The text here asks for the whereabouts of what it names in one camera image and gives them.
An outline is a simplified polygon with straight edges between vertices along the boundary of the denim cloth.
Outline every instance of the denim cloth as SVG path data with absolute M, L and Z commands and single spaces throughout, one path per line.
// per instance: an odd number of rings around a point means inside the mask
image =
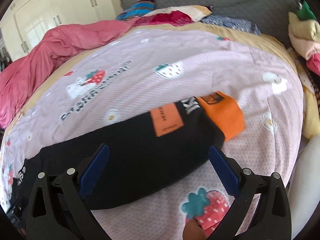
M 202 23 L 214 24 L 222 27 L 227 27 L 230 29 L 236 29 L 245 33 L 252 33 L 256 35 L 261 35 L 261 31 L 254 23 L 242 20 L 233 19 L 230 17 L 220 16 L 220 15 L 209 15 L 201 20 Z

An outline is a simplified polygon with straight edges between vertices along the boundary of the orange label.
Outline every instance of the orange label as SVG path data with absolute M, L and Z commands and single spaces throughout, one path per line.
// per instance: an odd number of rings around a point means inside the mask
M 150 111 L 157 137 L 178 130 L 183 126 L 180 113 L 174 103 Z

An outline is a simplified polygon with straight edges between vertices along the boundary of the striped pillow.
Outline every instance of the striped pillow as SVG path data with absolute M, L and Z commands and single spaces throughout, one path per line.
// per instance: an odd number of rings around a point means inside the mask
M 123 11 L 116 20 L 126 21 L 143 16 L 155 9 L 155 0 L 138 0 L 129 9 Z

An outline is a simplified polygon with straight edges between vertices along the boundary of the red cloth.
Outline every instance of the red cloth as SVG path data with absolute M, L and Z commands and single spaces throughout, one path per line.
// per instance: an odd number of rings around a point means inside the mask
M 314 54 L 311 59 L 307 61 L 307 67 L 313 73 L 320 76 L 320 54 Z
M 119 38 L 137 20 L 61 25 L 49 30 L 29 55 L 1 72 L 0 126 L 6 128 L 35 90 L 64 62 L 84 50 L 101 47 Z
M 170 23 L 173 26 L 183 26 L 186 24 L 194 23 L 189 15 L 180 12 L 172 11 L 171 13 L 159 13 L 152 16 L 141 17 L 135 24 L 135 26 L 143 25 L 156 25 Z

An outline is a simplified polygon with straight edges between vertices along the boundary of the pink blanket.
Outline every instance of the pink blanket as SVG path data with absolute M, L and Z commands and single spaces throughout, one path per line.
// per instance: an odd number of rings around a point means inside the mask
M 0 74 L 0 126 L 6 128 L 35 90 L 64 62 L 119 38 L 137 20 L 61 25 L 49 30 L 29 55 Z

